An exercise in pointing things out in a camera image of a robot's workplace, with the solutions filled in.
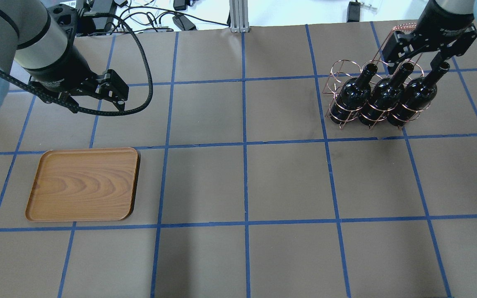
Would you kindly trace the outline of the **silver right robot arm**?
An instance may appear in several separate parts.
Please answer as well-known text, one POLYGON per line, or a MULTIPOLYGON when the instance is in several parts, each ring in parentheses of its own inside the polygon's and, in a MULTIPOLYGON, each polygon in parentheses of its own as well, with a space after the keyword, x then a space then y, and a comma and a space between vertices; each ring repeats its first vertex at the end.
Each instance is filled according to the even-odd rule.
POLYGON ((430 0, 414 29, 392 29, 382 47, 382 57, 392 75, 405 60, 434 52, 430 67, 439 68, 462 56, 477 39, 477 0, 430 0))

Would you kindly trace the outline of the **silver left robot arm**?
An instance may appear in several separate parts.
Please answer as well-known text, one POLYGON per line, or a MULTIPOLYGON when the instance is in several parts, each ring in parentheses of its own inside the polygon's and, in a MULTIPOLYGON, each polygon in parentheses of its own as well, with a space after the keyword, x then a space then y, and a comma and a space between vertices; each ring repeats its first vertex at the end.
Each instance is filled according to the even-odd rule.
POLYGON ((0 108, 10 85, 29 90, 45 103, 85 113, 75 100, 89 96, 125 111, 129 88, 114 70, 94 73, 74 45, 94 30, 92 17, 110 17, 66 4, 0 0, 0 108))

